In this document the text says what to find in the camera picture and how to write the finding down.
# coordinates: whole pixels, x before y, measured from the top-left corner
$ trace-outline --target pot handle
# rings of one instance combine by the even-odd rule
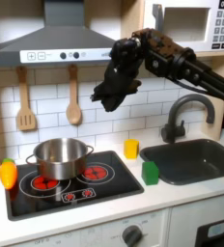
[[[28,164],[28,165],[37,165],[37,163],[31,163],[30,161],[28,161],[29,160],[29,158],[31,158],[31,157],[33,157],[34,155],[33,154],[31,154],[29,157],[27,157],[26,158],[26,163]]]
[[[91,151],[87,152],[87,156],[94,152],[94,148],[92,146],[86,145],[86,147],[92,149]]]

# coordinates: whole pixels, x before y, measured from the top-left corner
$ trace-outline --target green toy block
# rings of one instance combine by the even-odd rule
[[[141,177],[146,185],[158,184],[159,170],[152,161],[144,162],[142,164]]]

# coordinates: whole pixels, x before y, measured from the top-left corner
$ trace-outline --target faucet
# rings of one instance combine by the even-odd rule
[[[199,101],[204,103],[208,109],[207,123],[214,123],[214,106],[206,96],[193,94],[180,97],[171,107],[168,123],[161,129],[162,140],[165,143],[173,144],[176,141],[176,137],[181,137],[185,135],[184,121],[182,121],[180,126],[176,126],[176,117],[179,108],[189,101]]]

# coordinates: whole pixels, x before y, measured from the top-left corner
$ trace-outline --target range hood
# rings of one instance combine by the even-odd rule
[[[44,0],[44,28],[0,43],[0,67],[108,61],[114,40],[84,26],[84,0]]]

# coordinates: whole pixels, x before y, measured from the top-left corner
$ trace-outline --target red burner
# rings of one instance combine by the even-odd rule
[[[100,166],[92,166],[85,170],[84,177],[90,180],[99,180],[107,176],[107,171]]]
[[[55,186],[57,186],[58,181],[46,179],[42,176],[39,176],[33,180],[32,184],[36,189],[45,190],[45,189],[52,189]]]

